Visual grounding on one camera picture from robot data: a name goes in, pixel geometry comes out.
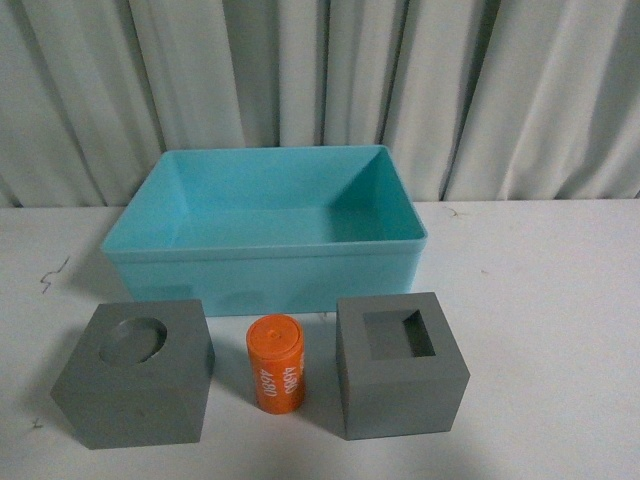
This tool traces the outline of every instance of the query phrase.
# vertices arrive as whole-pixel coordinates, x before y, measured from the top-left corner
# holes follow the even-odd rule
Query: black mark
[[[454,210],[451,207],[444,207],[447,210],[451,210],[451,217],[462,217],[463,215],[468,215],[468,213],[464,213],[464,212],[458,212],[457,210]]]
[[[51,286],[51,282],[49,280],[47,280],[47,277],[49,275],[55,275],[57,273],[60,273],[62,271],[62,269],[67,265],[67,262],[69,262],[69,259],[71,258],[71,255],[69,255],[67,257],[67,259],[64,261],[64,263],[62,265],[60,265],[60,268],[58,270],[53,270],[51,272],[47,272],[45,273],[42,278],[40,279],[40,283],[42,283],[43,285],[45,285],[44,290],[42,290],[42,293],[44,294],[47,290],[49,290],[49,287]]]

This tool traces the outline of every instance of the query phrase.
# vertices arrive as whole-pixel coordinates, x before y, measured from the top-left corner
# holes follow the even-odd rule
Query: white backdrop
[[[384,143],[415,200],[640,192],[636,0],[0,0],[0,206],[162,151]]]

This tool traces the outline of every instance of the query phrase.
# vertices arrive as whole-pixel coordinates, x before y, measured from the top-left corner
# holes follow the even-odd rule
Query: square hole
[[[372,360],[435,355],[420,310],[372,312],[363,317]]]

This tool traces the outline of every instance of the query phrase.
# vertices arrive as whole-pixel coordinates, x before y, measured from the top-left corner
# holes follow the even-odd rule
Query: square recess
[[[338,300],[346,438],[451,430],[469,370],[434,293]]]

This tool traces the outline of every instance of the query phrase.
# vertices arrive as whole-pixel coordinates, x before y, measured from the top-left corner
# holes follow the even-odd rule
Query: circular hole
[[[164,345],[167,327],[155,318],[130,318],[120,322],[100,347],[100,358],[113,367],[146,362]]]

